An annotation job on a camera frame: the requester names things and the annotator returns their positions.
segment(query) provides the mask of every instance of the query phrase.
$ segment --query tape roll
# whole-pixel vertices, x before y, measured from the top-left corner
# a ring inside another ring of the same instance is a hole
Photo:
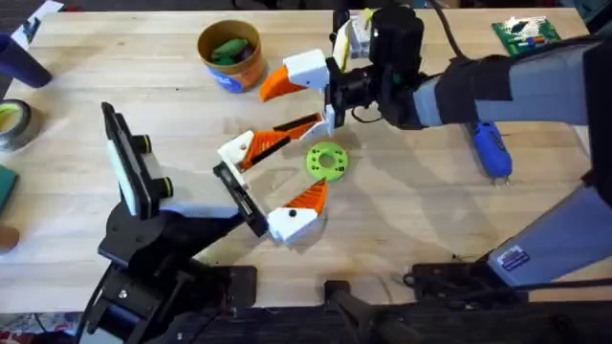
[[[0,100],[0,150],[14,151],[36,137],[40,131],[40,114],[25,101]]]

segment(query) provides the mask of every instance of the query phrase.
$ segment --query green gear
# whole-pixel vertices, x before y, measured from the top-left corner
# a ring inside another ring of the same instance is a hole
[[[331,158],[334,163],[323,167],[319,159],[323,156]],[[325,178],[328,182],[335,181],[344,175],[348,167],[348,155],[334,142],[319,142],[312,146],[306,155],[306,169],[318,181]]]

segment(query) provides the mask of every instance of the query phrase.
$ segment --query sticker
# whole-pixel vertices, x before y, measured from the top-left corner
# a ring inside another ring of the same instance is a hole
[[[505,271],[512,271],[529,262],[529,255],[519,245],[508,248],[507,251],[497,257],[497,264]]]
[[[240,82],[238,82],[238,80],[234,79],[233,77],[224,75],[223,73],[214,70],[210,67],[208,67],[208,70],[212,73],[212,76],[214,76],[215,80],[217,80],[219,85],[221,85],[224,89],[230,92],[242,91],[242,85],[240,84]]]

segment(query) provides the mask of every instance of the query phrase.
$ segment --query wooden surface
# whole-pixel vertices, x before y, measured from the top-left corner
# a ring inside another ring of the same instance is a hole
[[[574,10],[451,10],[448,21],[473,57],[503,54],[491,22],[547,15],[562,37],[585,33]],[[442,71],[451,50],[433,11],[425,21],[426,73]],[[60,13],[45,18],[32,54],[55,76],[32,90],[13,82],[7,97],[46,114],[39,138],[1,162],[21,180],[2,214],[22,241],[0,257],[0,312],[79,311],[108,262],[97,255],[106,217],[119,199],[106,157],[100,102],[125,114],[134,134],[149,134],[160,162],[186,174],[210,173],[215,151],[247,129],[268,129],[312,113],[322,96],[304,91],[268,103],[257,89],[229,94],[196,52],[199,32],[223,18],[260,30],[269,68],[313,48],[329,51],[328,11]],[[372,112],[363,117],[374,117]],[[350,116],[334,140],[350,155],[345,178],[330,185],[322,226],[292,247],[245,226],[199,257],[259,269],[257,305],[314,305],[329,278],[344,278],[370,302],[404,302],[398,276],[414,263],[475,259],[517,233],[579,184],[589,160],[564,124],[499,125],[514,158],[512,186],[486,179],[460,127],[402,132]],[[313,181],[303,168],[307,145],[293,144],[247,175],[268,206]],[[572,277],[612,275],[604,261]],[[608,290],[565,298],[608,297]],[[536,297],[558,298],[559,292]]]

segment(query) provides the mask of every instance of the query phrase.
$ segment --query circuit board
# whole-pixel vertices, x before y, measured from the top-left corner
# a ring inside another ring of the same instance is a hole
[[[510,55],[525,53],[540,45],[561,40],[545,16],[513,17],[503,23],[492,23],[492,27]]]

